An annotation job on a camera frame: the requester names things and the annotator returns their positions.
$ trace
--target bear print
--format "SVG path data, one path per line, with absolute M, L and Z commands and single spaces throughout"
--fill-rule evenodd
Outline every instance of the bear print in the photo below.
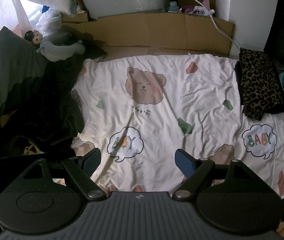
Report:
M 233 145 L 223 144 L 209 159 L 213 160 L 215 164 L 229 165 L 231 160 L 234 159 Z
M 156 105 L 163 100 L 163 87 L 166 84 L 163 74 L 128 67 L 127 76 L 126 91 L 138 104 Z
M 95 145 L 92 142 L 86 142 L 80 145 L 78 148 L 75 148 L 74 151 L 77 156 L 84 156 L 90 150 L 93 150 L 94 148 L 95 148 Z

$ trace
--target bed sheet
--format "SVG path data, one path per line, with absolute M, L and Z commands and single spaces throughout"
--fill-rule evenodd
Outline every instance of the bed sheet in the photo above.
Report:
M 284 114 L 242 114 L 235 64 L 210 54 L 86 60 L 73 90 L 85 128 L 72 147 L 101 150 L 92 179 L 171 193 L 184 177 L 174 162 L 182 148 L 218 164 L 242 160 L 284 197 Z

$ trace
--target white cable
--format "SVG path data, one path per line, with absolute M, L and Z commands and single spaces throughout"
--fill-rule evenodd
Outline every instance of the white cable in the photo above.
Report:
M 211 20 L 212 20 L 212 22 L 213 22 L 215 28 L 216 28 L 221 34 L 223 34 L 225 37 L 227 37 L 230 41 L 232 41 L 232 42 L 234 43 L 234 45 L 235 45 L 238 49 L 240 49 L 241 45 L 239 45 L 239 44 L 238 44 L 235 40 L 233 40 L 229 35 L 227 35 L 224 31 L 220 30 L 220 29 L 217 27 L 217 25 L 216 25 L 216 23 L 215 23 L 215 20 L 213 19 L 213 17 L 212 17 L 212 15 L 210 14 L 209 10 L 203 5 L 203 3 L 199 2 L 198 0 L 194 0 L 194 1 L 196 1 L 197 3 L 199 3 L 201 6 L 203 6 L 203 7 L 205 8 L 205 10 L 208 12 L 209 16 L 211 17 Z

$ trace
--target leopard print pillow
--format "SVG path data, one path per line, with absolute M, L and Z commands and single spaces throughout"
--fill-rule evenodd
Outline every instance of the leopard print pillow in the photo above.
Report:
M 241 48 L 243 113 L 261 120 L 268 109 L 281 106 L 283 97 L 271 60 L 263 51 Z

